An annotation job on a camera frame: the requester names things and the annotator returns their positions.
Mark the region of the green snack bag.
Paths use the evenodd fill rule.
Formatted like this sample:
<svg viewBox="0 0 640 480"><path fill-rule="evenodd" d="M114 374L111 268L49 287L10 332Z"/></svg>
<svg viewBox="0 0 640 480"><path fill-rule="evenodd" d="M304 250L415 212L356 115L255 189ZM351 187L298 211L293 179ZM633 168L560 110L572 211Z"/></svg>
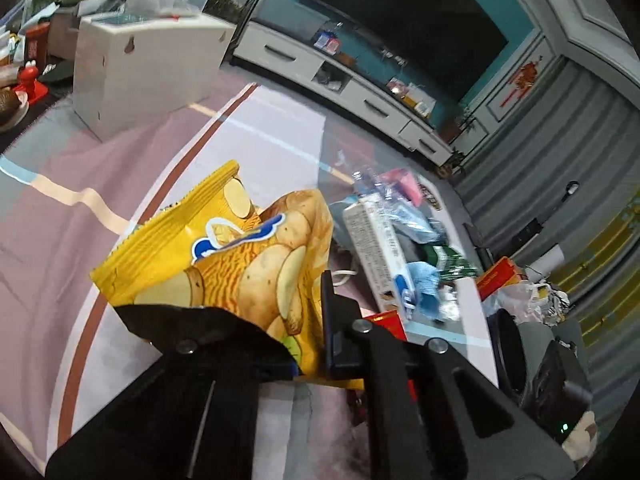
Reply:
<svg viewBox="0 0 640 480"><path fill-rule="evenodd" d="M437 269L443 282L454 282L460 278L478 278L480 272L464 255L447 245L420 245L421 259Z"/></svg>

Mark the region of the white and blue box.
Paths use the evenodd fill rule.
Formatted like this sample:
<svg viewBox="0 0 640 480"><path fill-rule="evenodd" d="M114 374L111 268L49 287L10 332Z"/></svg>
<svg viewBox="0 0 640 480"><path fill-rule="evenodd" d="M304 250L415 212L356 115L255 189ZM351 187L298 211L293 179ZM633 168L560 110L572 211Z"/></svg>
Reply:
<svg viewBox="0 0 640 480"><path fill-rule="evenodd" d="M343 221L378 310L396 311L407 323L416 308L416 288L383 197L359 196L343 211Z"/></svg>

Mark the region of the yellow potato chip bag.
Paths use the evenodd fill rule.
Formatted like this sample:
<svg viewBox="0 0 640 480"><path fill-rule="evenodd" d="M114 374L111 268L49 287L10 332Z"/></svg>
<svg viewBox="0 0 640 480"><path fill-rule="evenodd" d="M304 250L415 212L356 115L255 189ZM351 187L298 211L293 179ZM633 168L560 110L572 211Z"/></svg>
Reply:
<svg viewBox="0 0 640 480"><path fill-rule="evenodd" d="M170 304L223 308L284 344L302 372L329 384L321 275L333 220L316 188L256 210L226 162L139 226L91 273L112 307Z"/></svg>

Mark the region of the black round trash bin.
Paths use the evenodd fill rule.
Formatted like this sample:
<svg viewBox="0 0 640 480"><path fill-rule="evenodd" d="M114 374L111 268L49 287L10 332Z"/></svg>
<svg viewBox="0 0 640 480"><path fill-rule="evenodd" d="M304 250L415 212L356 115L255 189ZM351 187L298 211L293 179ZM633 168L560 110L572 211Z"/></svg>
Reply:
<svg viewBox="0 0 640 480"><path fill-rule="evenodd" d="M521 404L527 389L527 363L522 337L514 317L499 309L487 319L499 389Z"/></svg>

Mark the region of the red snack packet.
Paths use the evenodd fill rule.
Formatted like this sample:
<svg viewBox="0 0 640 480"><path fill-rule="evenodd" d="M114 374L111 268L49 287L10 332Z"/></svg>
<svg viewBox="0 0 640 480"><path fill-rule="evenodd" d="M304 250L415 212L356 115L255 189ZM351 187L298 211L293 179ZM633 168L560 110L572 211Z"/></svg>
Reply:
<svg viewBox="0 0 640 480"><path fill-rule="evenodd" d="M364 320L390 334L380 338L382 332L378 330L375 333L372 356L375 370L381 373L384 384L390 384L394 388L398 388L399 378L404 378L411 404L416 405L418 403L416 384L411 378L411 372L408 371L408 368L412 367L412 359L405 348L407 336L398 312L375 313L367 315Z"/></svg>

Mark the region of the blue crumpled cloth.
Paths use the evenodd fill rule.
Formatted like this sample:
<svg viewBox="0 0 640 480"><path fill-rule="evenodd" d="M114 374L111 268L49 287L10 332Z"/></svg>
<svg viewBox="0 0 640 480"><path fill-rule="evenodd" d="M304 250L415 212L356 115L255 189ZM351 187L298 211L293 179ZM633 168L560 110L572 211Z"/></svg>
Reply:
<svg viewBox="0 0 640 480"><path fill-rule="evenodd" d="M416 312L436 323L445 322L440 312L440 271L427 262L426 248L448 240L442 224L427 218L420 209L403 198L384 198L383 211L390 220L416 292Z"/></svg>

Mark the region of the red gift bag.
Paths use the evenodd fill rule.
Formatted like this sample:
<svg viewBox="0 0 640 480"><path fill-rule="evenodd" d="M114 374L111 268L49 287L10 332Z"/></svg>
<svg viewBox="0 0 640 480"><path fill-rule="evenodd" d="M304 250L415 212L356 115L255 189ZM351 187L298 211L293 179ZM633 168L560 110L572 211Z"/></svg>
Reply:
<svg viewBox="0 0 640 480"><path fill-rule="evenodd" d="M524 278L526 278L526 275L512 259L502 257L484 274L479 276L475 283L480 294L480 300L484 301L498 289L521 283Z"/></svg>

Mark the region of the pink crumpled wrapper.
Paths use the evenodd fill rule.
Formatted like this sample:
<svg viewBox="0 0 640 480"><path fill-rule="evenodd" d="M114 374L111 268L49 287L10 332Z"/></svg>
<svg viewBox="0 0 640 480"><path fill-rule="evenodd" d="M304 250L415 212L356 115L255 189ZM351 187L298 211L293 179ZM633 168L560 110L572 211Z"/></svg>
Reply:
<svg viewBox="0 0 640 480"><path fill-rule="evenodd" d="M407 168L394 168L377 174L375 182L387 206L406 204L419 208L423 203L418 180Z"/></svg>

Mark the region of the small potted plant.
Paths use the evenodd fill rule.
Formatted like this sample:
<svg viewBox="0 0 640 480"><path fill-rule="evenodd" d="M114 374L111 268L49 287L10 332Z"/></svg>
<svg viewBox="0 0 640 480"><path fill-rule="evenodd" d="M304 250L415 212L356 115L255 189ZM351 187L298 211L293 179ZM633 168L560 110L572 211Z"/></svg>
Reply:
<svg viewBox="0 0 640 480"><path fill-rule="evenodd" d="M446 160L446 162L435 169L435 172L438 175L439 179L449 180L454 172L461 166L463 159L465 159L465 154L463 154L456 148L453 148L452 153Z"/></svg>

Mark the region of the tall potted plant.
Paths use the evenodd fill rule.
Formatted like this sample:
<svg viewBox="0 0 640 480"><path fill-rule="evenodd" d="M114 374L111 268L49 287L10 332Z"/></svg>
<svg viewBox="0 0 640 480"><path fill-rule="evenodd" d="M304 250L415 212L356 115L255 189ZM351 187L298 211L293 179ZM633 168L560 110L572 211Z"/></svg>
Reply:
<svg viewBox="0 0 640 480"><path fill-rule="evenodd" d="M437 129L439 137L446 144L453 144L462 133L475 127L475 117L470 110L460 110L455 115L446 118Z"/></svg>

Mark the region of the white framed card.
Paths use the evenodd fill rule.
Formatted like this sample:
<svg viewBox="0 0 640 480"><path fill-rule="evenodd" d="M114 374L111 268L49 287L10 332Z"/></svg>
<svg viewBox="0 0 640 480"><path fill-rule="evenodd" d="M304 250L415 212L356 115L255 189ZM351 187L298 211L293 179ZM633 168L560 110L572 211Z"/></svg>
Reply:
<svg viewBox="0 0 640 480"><path fill-rule="evenodd" d="M427 94L420 86L410 82L402 102L408 105L416 114L423 118L430 118L437 101Z"/></svg>

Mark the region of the white storage box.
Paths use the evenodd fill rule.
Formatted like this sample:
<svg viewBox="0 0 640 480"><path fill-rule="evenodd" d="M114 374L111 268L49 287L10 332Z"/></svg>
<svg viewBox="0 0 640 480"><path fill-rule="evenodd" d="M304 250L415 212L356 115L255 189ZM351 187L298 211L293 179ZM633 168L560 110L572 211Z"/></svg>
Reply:
<svg viewBox="0 0 640 480"><path fill-rule="evenodd" d="M235 33L200 13L94 14L79 25L73 108L102 142L206 99Z"/></svg>

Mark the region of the white TV cabinet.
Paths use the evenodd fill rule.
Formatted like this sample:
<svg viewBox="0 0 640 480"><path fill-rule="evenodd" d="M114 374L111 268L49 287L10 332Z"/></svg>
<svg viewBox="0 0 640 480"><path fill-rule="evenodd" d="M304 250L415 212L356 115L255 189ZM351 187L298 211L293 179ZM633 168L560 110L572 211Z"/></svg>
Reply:
<svg viewBox="0 0 640 480"><path fill-rule="evenodd" d="M435 130L404 103L329 55L282 32L251 22L233 57L321 96L436 166L452 156L452 149Z"/></svg>

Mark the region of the blue box on cabinet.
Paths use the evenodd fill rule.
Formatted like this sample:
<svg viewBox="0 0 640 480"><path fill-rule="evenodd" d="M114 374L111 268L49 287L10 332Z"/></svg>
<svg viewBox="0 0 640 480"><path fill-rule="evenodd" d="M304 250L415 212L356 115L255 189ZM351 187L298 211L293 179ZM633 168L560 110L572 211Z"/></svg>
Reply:
<svg viewBox="0 0 640 480"><path fill-rule="evenodd" d="M336 55L341 47L341 40L334 32L328 32L327 30L320 30L314 43L312 44L316 49L328 54Z"/></svg>

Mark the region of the large black television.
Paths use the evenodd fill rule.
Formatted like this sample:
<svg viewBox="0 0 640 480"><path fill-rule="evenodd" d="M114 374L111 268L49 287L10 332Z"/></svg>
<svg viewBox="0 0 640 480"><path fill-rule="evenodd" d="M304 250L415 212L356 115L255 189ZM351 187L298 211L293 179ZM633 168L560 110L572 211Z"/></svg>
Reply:
<svg viewBox="0 0 640 480"><path fill-rule="evenodd" d="M461 100L508 40L476 0L318 0Z"/></svg>

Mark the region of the potted plant by door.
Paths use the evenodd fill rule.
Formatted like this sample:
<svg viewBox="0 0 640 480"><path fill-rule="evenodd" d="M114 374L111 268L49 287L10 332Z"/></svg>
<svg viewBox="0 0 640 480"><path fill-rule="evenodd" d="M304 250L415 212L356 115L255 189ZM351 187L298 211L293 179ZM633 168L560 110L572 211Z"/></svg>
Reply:
<svg viewBox="0 0 640 480"><path fill-rule="evenodd" d="M203 13L237 25L244 18L246 10L244 4L236 0L207 0Z"/></svg>

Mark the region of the right red wall ornament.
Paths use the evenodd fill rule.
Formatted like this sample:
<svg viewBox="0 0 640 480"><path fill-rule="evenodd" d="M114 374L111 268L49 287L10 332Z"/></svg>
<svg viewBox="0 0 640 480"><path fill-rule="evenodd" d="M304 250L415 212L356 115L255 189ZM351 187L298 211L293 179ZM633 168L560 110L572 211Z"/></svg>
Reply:
<svg viewBox="0 0 640 480"><path fill-rule="evenodd" d="M541 55L535 61L528 61L512 75L509 79L512 90L500 103L501 107L506 107L513 100L521 101L532 90L534 83L538 79L538 65L543 60L544 57Z"/></svg>

